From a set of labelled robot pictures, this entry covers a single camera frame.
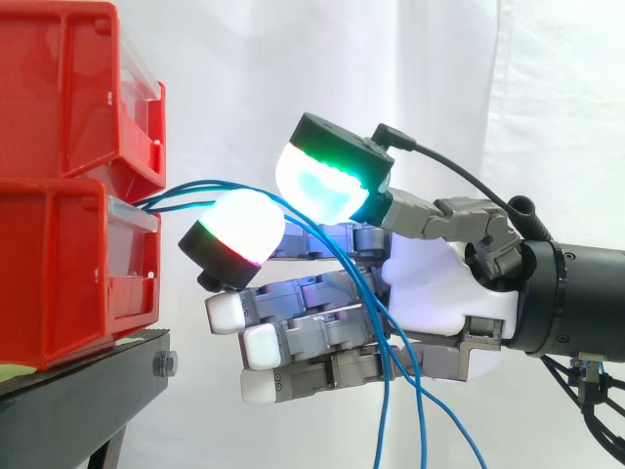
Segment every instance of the white wall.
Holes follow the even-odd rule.
[[[495,0],[117,3],[168,89],[169,186],[214,178],[275,191],[280,149],[309,110],[361,134],[396,125],[503,197],[532,196],[562,241],[625,247],[625,36],[613,2],[503,1],[496,55]],[[475,194],[423,157],[396,156],[396,186],[431,199]],[[164,218],[160,325],[172,329],[179,374],[129,425],[119,467],[370,467],[381,385],[284,405],[241,401],[236,339],[210,334],[198,271],[177,248],[196,216]],[[256,283],[334,268],[269,264]],[[476,382],[425,385],[457,412],[491,468],[617,467],[523,354],[504,352]],[[414,395],[404,383],[392,388],[383,466],[415,467]],[[429,403],[426,414],[429,467],[478,467],[446,416]]]

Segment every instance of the red storage bin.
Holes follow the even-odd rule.
[[[49,366],[158,320],[159,218],[92,180],[0,180],[0,363]]]
[[[0,178],[165,188],[165,89],[108,3],[0,1]]]

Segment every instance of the cable connector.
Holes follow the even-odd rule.
[[[417,143],[412,137],[393,127],[389,127],[387,124],[378,124],[378,128],[375,129],[371,140],[385,151],[390,147],[413,151]]]

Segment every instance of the screw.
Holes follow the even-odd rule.
[[[158,352],[154,357],[154,375],[161,378],[176,376],[178,371],[178,354],[174,351]]]

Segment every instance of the blue cable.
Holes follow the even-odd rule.
[[[206,200],[200,202],[190,202],[190,203],[181,203],[180,205],[172,205],[170,207],[161,207],[161,208],[149,208],[146,210],[147,213],[165,213],[165,212],[175,212],[177,210],[184,210],[186,208],[193,207],[209,207],[215,203],[215,200]]]
[[[366,283],[364,283],[364,281],[362,281],[363,278],[362,278],[362,275],[360,274],[360,271],[355,268],[355,265],[351,261],[351,259],[349,259],[347,257],[347,255],[341,250],[341,248],[336,244],[336,242],[324,230],[322,230],[309,217],[307,217],[306,215],[301,213],[299,210],[295,209],[293,206],[291,206],[291,204],[289,204],[288,202],[286,202],[282,198],[278,197],[277,195],[275,195],[275,194],[273,194],[271,192],[259,190],[259,189],[256,189],[256,188],[250,188],[248,186],[244,186],[244,185],[240,185],[240,184],[236,184],[236,183],[229,183],[229,182],[219,181],[219,180],[205,180],[205,181],[196,181],[196,182],[183,184],[183,185],[178,186],[176,188],[170,189],[169,191],[165,192],[164,194],[161,194],[161,195],[158,195],[158,196],[155,196],[155,197],[151,197],[150,199],[145,199],[145,200],[142,200],[140,202],[137,202],[137,203],[135,203],[135,205],[136,206],[145,205],[144,210],[149,211],[153,205],[155,205],[159,201],[163,200],[164,198],[168,198],[170,196],[178,195],[178,191],[182,191],[182,190],[185,190],[187,188],[203,186],[203,185],[220,186],[224,190],[226,190],[226,189],[228,189],[228,190],[230,190],[230,189],[250,189],[252,191],[264,193],[270,199],[272,199],[273,201],[275,201],[275,202],[279,203],[280,205],[284,206],[289,211],[293,212],[298,217],[300,217],[302,220],[304,220],[310,226],[310,228],[313,231],[315,231],[315,233],[313,233],[313,234],[316,234],[317,237],[320,237],[322,240],[325,240],[327,242],[327,245],[328,245],[328,248],[330,249],[330,251],[339,260],[339,262],[341,262],[343,267],[348,272],[351,273],[352,277],[354,277],[354,279],[358,278],[358,280],[355,283],[356,283],[356,286],[358,287],[358,290],[360,291],[361,297],[363,298],[363,300],[365,302],[365,306],[367,307],[367,311],[369,312],[369,316],[370,316],[371,323],[373,325],[373,329],[374,329],[374,334],[375,334],[376,340],[378,341],[378,343],[381,343],[381,344],[386,342],[386,338],[384,337],[384,332],[382,330],[382,326],[380,324],[380,320],[378,319],[377,314],[376,314],[375,303],[372,301],[370,296],[368,296],[368,294],[370,294],[371,296],[373,296],[373,294],[371,293],[371,290],[366,286]],[[218,190],[219,189],[214,189],[214,188],[209,189],[209,191],[218,191]],[[383,399],[383,404],[382,404],[382,413],[381,413],[381,417],[380,417],[380,428],[379,428],[379,431],[378,431],[378,445],[376,447],[376,457],[375,457],[375,462],[374,462],[374,468],[375,469],[377,469],[379,467],[380,461],[381,461],[381,457],[382,457],[382,445],[383,445],[383,439],[384,439],[384,430],[385,430],[386,416],[387,416],[388,405],[389,405],[389,391],[390,391],[389,383],[390,383],[390,380],[391,380],[389,357],[385,353],[384,350],[381,351],[380,357],[382,359],[382,369],[383,369],[383,374],[384,374],[385,386],[384,386],[384,399]]]
[[[198,186],[203,186],[203,185],[206,185],[206,184],[218,185],[218,186],[217,187],[198,187]],[[458,417],[442,401],[440,401],[434,395],[432,395],[427,390],[422,388],[422,386],[421,386],[421,373],[420,373],[419,364],[418,364],[418,361],[417,361],[416,356],[414,354],[414,351],[412,350],[412,347],[410,347],[410,345],[409,345],[408,338],[405,335],[404,331],[397,324],[395,319],[393,317],[391,317],[391,315],[389,314],[389,312],[386,309],[386,307],[382,304],[382,302],[377,297],[375,297],[375,295],[373,295],[372,291],[370,290],[370,288],[366,284],[366,281],[364,280],[364,277],[362,276],[360,270],[356,267],[356,265],[352,262],[352,260],[336,244],[334,239],[332,239],[313,220],[311,220],[310,218],[308,218],[307,216],[305,216],[304,214],[302,214],[301,212],[299,212],[298,210],[293,208],[285,200],[281,199],[280,197],[278,197],[278,196],[276,196],[276,195],[274,195],[274,194],[272,194],[270,192],[258,190],[256,188],[250,188],[250,187],[247,187],[247,186],[244,186],[244,185],[240,185],[240,184],[236,184],[236,183],[228,183],[228,182],[223,182],[223,181],[218,181],[218,180],[206,180],[206,181],[197,181],[197,182],[192,182],[192,183],[186,183],[184,185],[178,186],[177,188],[173,188],[173,189],[171,189],[171,190],[169,190],[169,191],[167,191],[167,192],[165,192],[163,194],[160,194],[158,196],[151,197],[149,199],[145,199],[145,200],[142,200],[140,202],[137,202],[135,205],[140,206],[140,205],[144,205],[145,204],[146,205],[145,210],[149,211],[149,212],[152,212],[152,213],[174,211],[174,210],[182,210],[182,209],[191,208],[191,207],[194,207],[194,206],[210,205],[212,201],[210,201],[210,202],[192,202],[192,203],[188,203],[188,204],[174,205],[174,206],[160,208],[160,209],[152,209],[151,207],[153,205],[155,205],[156,203],[164,200],[165,198],[169,198],[171,196],[178,196],[178,195],[183,195],[183,194],[186,194],[186,193],[193,193],[193,192],[224,191],[224,190],[231,190],[231,189],[250,189],[250,190],[253,190],[253,191],[264,193],[267,196],[269,196],[272,200],[274,200],[275,202],[280,203],[281,205],[286,207],[288,210],[292,211],[297,216],[302,218],[302,220],[304,220],[305,222],[307,222],[309,224],[308,226],[305,225],[304,223],[300,222],[299,220],[296,220],[293,217],[290,217],[289,215],[285,214],[285,219],[287,219],[291,223],[294,223],[294,224],[298,225],[300,228],[302,228],[304,230],[307,230],[308,232],[310,232],[313,235],[315,235],[315,237],[319,238],[319,240],[321,240],[326,245],[326,247],[335,255],[335,257],[339,260],[339,262],[341,262],[343,267],[346,269],[346,271],[348,271],[350,273],[351,277],[353,278],[354,283],[356,284],[356,287],[358,288],[358,291],[361,294],[361,297],[362,297],[362,300],[363,300],[363,302],[365,304],[365,307],[367,308],[367,311],[370,314],[370,319],[371,319],[371,323],[372,323],[372,326],[373,326],[373,329],[374,329],[374,334],[376,336],[376,340],[378,340],[378,343],[381,345],[380,356],[381,356],[382,365],[383,365],[384,374],[385,374],[385,376],[384,376],[385,377],[385,398],[384,398],[384,401],[383,401],[382,415],[381,415],[381,419],[380,419],[380,429],[379,429],[379,432],[378,432],[378,445],[377,445],[377,448],[376,448],[376,459],[375,459],[375,463],[374,463],[374,468],[379,467],[380,458],[381,458],[381,452],[382,452],[384,428],[385,428],[386,414],[387,414],[387,410],[388,410],[388,400],[389,400],[390,376],[389,376],[388,358],[389,358],[389,356],[391,356],[391,358],[393,359],[394,363],[397,365],[397,368],[401,371],[402,375],[406,378],[406,380],[412,386],[415,387],[415,389],[417,391],[417,401],[418,401],[418,408],[419,408],[419,423],[420,423],[421,440],[422,440],[421,467],[425,468],[426,464],[427,464],[427,437],[426,437],[426,431],[425,431],[425,415],[424,415],[424,412],[423,412],[423,401],[422,401],[422,398],[421,398],[421,395],[425,394],[425,396],[427,398],[429,398],[431,401],[433,401],[435,404],[437,404],[440,408],[442,408],[445,411],[445,413],[447,413],[447,415],[449,415],[449,417],[456,424],[456,426],[458,427],[458,429],[460,430],[460,432],[465,437],[465,439],[467,440],[467,442],[471,446],[472,450],[476,454],[476,457],[477,457],[477,459],[479,461],[479,464],[480,464],[481,468],[482,469],[487,469],[486,468],[486,464],[485,464],[481,454],[479,453],[478,447],[476,446],[474,441],[471,439],[469,433],[466,431],[466,429],[464,428],[464,426],[462,425],[462,423],[460,422]],[[392,347],[389,345],[388,341],[386,340],[386,337],[384,336],[384,332],[382,330],[382,326],[381,326],[381,324],[379,322],[379,318],[377,317],[377,314],[375,314],[376,309],[380,310],[380,312],[385,317],[385,319],[388,320],[392,324],[392,326],[396,330],[397,334],[401,337],[402,341],[404,342],[404,344],[406,346],[406,350],[408,351],[408,354],[410,355],[413,368],[415,370],[415,378],[412,378],[407,373],[407,371],[405,370],[405,368],[403,367],[403,365],[401,364],[401,362],[397,358],[397,356],[396,356],[395,352],[393,351]]]

